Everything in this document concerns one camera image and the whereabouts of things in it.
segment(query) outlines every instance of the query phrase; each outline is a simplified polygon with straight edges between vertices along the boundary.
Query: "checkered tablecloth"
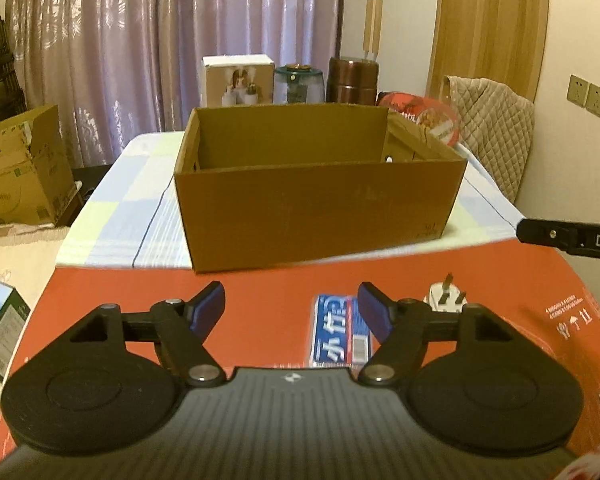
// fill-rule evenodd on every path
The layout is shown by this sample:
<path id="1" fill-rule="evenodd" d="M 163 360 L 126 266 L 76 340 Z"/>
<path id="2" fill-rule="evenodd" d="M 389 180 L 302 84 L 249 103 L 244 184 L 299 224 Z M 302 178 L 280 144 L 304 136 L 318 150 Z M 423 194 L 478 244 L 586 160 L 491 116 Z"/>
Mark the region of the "checkered tablecloth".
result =
<path id="1" fill-rule="evenodd" d="M 75 220 L 58 253 L 58 266 L 191 268 L 173 183 L 182 136 L 145 134 L 129 143 Z M 338 259 L 441 251 L 514 238 L 522 215 L 481 174 L 479 163 L 472 164 L 467 165 L 442 238 Z"/>

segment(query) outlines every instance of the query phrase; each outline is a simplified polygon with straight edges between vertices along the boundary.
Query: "black circular disc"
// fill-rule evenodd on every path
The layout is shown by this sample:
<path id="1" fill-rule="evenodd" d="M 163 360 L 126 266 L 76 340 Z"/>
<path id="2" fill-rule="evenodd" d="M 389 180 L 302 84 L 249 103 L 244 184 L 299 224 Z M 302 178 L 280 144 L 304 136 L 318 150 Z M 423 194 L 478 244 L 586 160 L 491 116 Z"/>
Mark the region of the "black circular disc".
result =
<path id="1" fill-rule="evenodd" d="M 61 362 L 30 362 L 6 383 L 0 405 L 18 444 L 92 454 L 153 433 L 168 420 L 179 393 L 171 374 L 148 359 L 95 349 Z"/>
<path id="2" fill-rule="evenodd" d="M 420 370 L 407 392 L 424 428 L 478 454 L 521 456 L 560 446 L 582 410 L 573 377 L 538 352 L 494 344 L 456 352 Z"/>

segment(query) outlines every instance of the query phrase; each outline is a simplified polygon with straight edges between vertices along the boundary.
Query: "quilted chair cover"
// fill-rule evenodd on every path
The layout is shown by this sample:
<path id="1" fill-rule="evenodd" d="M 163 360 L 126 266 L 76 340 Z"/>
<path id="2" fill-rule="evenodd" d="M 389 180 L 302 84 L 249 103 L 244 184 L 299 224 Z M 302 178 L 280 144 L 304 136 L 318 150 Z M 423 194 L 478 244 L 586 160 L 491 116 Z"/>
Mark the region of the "quilted chair cover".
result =
<path id="1" fill-rule="evenodd" d="M 518 195 L 534 132 L 534 104 L 503 83 L 448 76 L 462 142 L 510 202 Z"/>

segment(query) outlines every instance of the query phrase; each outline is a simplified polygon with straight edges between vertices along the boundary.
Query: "blue and white package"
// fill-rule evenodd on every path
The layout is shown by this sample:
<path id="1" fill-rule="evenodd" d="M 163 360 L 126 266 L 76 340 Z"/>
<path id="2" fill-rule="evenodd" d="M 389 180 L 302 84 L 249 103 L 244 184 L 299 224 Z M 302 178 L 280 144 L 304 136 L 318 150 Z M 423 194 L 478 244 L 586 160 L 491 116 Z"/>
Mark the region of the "blue and white package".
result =
<path id="1" fill-rule="evenodd" d="M 315 300 L 310 367 L 361 367 L 371 356 L 371 332 L 355 296 L 321 294 Z"/>

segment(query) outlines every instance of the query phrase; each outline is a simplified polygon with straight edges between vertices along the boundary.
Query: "shiny curtain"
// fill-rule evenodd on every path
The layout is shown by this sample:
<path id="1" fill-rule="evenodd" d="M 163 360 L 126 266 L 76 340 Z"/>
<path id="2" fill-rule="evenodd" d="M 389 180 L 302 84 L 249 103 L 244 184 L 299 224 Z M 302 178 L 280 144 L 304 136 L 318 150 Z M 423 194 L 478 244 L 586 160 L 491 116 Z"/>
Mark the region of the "shiny curtain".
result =
<path id="1" fill-rule="evenodd" d="M 326 74 L 338 0 L 7 0 L 6 18 L 27 105 L 58 103 L 79 167 L 183 129 L 202 56 L 263 52 Z"/>

